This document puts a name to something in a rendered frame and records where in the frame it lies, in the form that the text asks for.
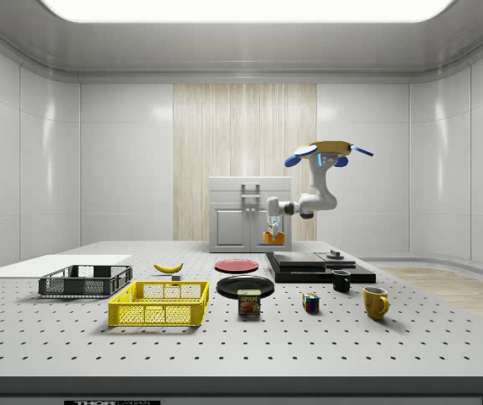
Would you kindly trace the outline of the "black plate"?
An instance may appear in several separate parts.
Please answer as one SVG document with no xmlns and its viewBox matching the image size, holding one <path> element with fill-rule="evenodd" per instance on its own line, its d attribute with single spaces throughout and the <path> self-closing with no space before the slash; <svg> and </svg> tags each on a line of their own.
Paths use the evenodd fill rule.
<svg viewBox="0 0 483 405">
<path fill-rule="evenodd" d="M 230 299 L 236 299 L 240 289 L 258 289 L 265 298 L 274 292 L 274 283 L 268 278 L 250 275 L 222 278 L 217 282 L 217 292 Z"/>
</svg>

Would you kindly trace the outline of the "flat-sided can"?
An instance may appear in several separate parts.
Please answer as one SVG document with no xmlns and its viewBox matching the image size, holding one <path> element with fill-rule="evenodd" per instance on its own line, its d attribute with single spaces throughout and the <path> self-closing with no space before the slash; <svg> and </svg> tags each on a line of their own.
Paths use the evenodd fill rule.
<svg viewBox="0 0 483 405">
<path fill-rule="evenodd" d="M 237 297 L 240 315 L 259 315 L 261 313 L 261 291 L 259 289 L 238 289 Z"/>
</svg>

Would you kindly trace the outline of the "yellow mug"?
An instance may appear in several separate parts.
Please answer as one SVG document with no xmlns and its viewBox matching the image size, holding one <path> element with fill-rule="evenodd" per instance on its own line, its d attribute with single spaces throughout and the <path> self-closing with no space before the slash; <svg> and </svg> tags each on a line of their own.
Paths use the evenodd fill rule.
<svg viewBox="0 0 483 405">
<path fill-rule="evenodd" d="M 365 310 L 369 317 L 381 320 L 389 310 L 388 291 L 379 287 L 366 286 L 362 291 Z"/>
</svg>

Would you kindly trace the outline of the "yellow basket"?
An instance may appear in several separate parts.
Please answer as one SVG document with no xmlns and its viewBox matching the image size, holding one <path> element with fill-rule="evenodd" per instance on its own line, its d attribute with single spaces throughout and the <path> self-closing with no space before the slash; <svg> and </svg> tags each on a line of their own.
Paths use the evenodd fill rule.
<svg viewBox="0 0 483 405">
<path fill-rule="evenodd" d="M 111 326 L 199 326 L 207 281 L 135 281 L 108 301 Z"/>
</svg>

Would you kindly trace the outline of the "white cabinet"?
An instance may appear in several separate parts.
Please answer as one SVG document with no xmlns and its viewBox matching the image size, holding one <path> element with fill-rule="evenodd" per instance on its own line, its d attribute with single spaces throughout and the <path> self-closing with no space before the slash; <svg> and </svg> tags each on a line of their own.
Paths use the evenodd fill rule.
<svg viewBox="0 0 483 405">
<path fill-rule="evenodd" d="M 266 199 L 291 199 L 289 176 L 211 176 L 209 239 L 211 252 L 267 252 L 292 249 L 290 217 L 280 220 L 281 244 L 263 240 L 268 230 Z"/>
</svg>

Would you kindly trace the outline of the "black stove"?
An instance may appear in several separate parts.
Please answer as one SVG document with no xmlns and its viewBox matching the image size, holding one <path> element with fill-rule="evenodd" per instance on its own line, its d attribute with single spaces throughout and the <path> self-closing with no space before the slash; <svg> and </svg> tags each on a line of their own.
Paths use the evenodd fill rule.
<svg viewBox="0 0 483 405">
<path fill-rule="evenodd" d="M 376 282 L 375 273 L 339 251 L 275 251 L 266 257 L 277 283 L 331 283 L 334 270 L 348 271 L 352 283 Z"/>
</svg>

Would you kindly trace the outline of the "dark grey basket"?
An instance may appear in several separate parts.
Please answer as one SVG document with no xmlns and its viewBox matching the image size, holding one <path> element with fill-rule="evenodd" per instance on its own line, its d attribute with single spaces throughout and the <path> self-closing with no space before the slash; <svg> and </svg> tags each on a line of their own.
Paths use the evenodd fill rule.
<svg viewBox="0 0 483 405">
<path fill-rule="evenodd" d="M 130 283 L 132 267 L 72 265 L 39 279 L 39 294 L 61 297 L 108 297 Z"/>
</svg>

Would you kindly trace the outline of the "red plate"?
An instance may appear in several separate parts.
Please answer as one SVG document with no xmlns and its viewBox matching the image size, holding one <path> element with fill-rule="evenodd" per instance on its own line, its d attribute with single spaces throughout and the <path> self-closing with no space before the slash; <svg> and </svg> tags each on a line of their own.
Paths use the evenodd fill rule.
<svg viewBox="0 0 483 405">
<path fill-rule="evenodd" d="M 249 259 L 227 259 L 216 262 L 214 268 L 222 273 L 251 273 L 259 268 L 259 264 Z"/>
</svg>

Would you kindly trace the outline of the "black mug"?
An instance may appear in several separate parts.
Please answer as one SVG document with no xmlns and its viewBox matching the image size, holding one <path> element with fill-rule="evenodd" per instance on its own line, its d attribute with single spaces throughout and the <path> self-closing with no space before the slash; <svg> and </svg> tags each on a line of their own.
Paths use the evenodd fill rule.
<svg viewBox="0 0 483 405">
<path fill-rule="evenodd" d="M 347 270 L 333 270 L 332 283 L 333 289 L 341 293 L 347 293 L 351 287 L 351 273 Z"/>
</svg>

